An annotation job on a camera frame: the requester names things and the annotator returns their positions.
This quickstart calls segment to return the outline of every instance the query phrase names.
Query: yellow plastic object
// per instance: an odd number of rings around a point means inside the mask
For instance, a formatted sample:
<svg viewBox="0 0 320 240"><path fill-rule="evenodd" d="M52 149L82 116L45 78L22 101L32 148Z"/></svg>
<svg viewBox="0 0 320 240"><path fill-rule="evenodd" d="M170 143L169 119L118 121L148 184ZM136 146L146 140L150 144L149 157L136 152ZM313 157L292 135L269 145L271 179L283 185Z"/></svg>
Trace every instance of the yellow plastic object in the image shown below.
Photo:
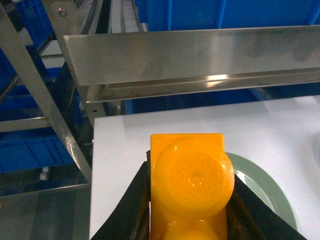
<svg viewBox="0 0 320 240"><path fill-rule="evenodd" d="M232 163L220 133L151 136L151 240L227 240Z"/></svg>

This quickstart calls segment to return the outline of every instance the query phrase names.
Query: white table surface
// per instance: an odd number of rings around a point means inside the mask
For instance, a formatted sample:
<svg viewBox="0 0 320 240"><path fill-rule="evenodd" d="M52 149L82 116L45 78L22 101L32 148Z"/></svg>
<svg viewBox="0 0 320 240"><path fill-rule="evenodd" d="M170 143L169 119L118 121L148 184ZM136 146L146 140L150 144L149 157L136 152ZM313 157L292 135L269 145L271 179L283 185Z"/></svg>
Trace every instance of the white table surface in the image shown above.
<svg viewBox="0 0 320 240"><path fill-rule="evenodd" d="M277 182L298 231L320 239L320 96L97 118L90 238L146 160L156 133L223 133L226 152L251 160Z"/></svg>

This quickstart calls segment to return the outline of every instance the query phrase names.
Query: stainless steel shelf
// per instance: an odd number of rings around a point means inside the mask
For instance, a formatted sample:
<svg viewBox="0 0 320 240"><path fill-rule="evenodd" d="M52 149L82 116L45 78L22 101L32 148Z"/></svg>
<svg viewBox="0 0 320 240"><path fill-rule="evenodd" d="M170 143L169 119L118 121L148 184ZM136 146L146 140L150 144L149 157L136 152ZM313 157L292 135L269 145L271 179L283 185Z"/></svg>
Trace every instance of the stainless steel shelf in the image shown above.
<svg viewBox="0 0 320 240"><path fill-rule="evenodd" d="M64 39L89 103L320 81L320 25Z"/></svg>

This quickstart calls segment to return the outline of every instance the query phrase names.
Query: blue plastic crate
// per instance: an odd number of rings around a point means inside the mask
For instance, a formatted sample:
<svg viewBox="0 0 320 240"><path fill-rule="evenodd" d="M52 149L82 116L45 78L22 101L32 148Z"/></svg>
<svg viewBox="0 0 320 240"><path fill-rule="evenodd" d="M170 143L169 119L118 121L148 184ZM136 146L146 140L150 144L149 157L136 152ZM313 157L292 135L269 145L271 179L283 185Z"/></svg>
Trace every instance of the blue plastic crate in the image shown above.
<svg viewBox="0 0 320 240"><path fill-rule="evenodd" d="M140 19L147 21L149 31L296 26L320 22L319 0L138 0L136 4L142 15Z"/></svg>
<svg viewBox="0 0 320 240"><path fill-rule="evenodd" d="M0 49L0 91L15 74L15 69Z"/></svg>
<svg viewBox="0 0 320 240"><path fill-rule="evenodd" d="M53 33L53 29L41 0L14 1L21 20L36 48Z"/></svg>
<svg viewBox="0 0 320 240"><path fill-rule="evenodd" d="M49 68L47 69L47 71L51 78L56 78L61 71L61 68ZM38 105L24 85L16 86L10 92L9 96L0 104L0 111L11 111L30 108L38 108Z"/></svg>
<svg viewBox="0 0 320 240"><path fill-rule="evenodd" d="M0 133L0 173L73 163L52 128Z"/></svg>

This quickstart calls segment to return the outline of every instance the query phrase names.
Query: screw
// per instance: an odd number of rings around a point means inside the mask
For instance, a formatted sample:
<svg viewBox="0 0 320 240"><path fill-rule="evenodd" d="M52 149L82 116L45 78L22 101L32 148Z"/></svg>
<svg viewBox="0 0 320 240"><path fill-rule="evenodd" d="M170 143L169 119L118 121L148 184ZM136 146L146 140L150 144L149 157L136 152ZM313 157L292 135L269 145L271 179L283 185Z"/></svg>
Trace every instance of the screw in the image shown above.
<svg viewBox="0 0 320 240"><path fill-rule="evenodd" d="M59 8L58 8L57 13L58 13L58 15L59 15L60 17L65 17L65 16L67 16L67 11L66 11L64 8L62 8L62 7L59 7Z"/></svg>

